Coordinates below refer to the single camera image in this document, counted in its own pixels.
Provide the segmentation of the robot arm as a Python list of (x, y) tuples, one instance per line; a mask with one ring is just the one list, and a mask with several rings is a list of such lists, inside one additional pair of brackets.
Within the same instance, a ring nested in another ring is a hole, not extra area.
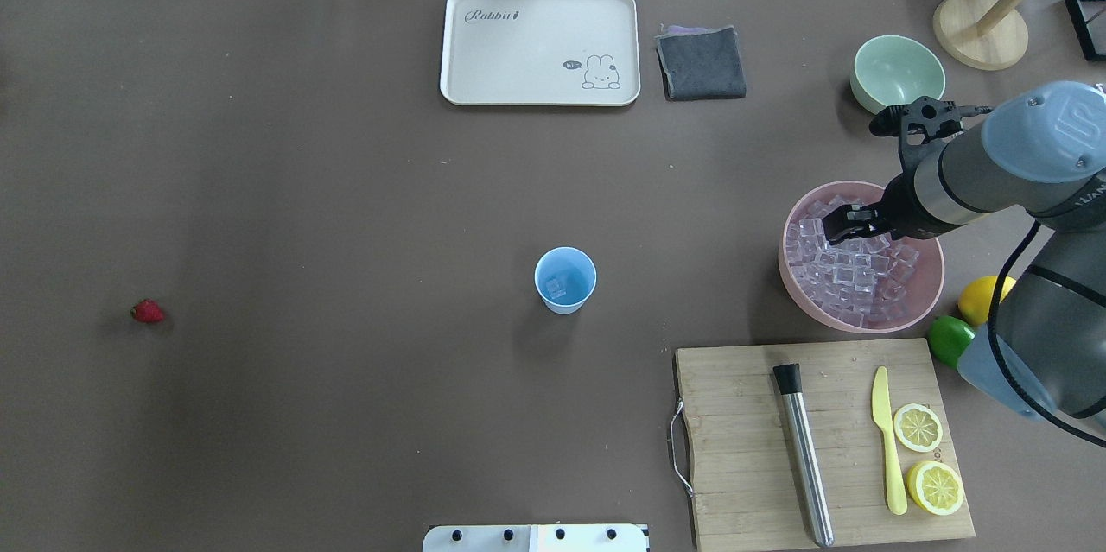
[(1105, 195), (1099, 88), (1053, 82), (997, 110), (920, 97), (870, 123), (898, 138), (902, 170), (868, 206), (824, 218), (847, 238), (935, 238), (1020, 206), (1050, 240), (990, 317), (945, 363), (978, 390), (1032, 419), (1083, 437), (1105, 407)]

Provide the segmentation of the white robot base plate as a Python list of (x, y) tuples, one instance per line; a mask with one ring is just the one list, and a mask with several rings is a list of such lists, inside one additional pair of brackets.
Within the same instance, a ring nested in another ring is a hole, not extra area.
[(422, 551), (649, 551), (648, 527), (632, 523), (439, 525)]

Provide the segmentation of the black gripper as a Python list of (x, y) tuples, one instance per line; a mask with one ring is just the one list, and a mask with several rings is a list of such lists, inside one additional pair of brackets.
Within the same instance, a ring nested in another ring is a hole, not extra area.
[(823, 218), (830, 244), (852, 238), (929, 238), (930, 217), (915, 190), (912, 173), (898, 174), (876, 205), (842, 204)]

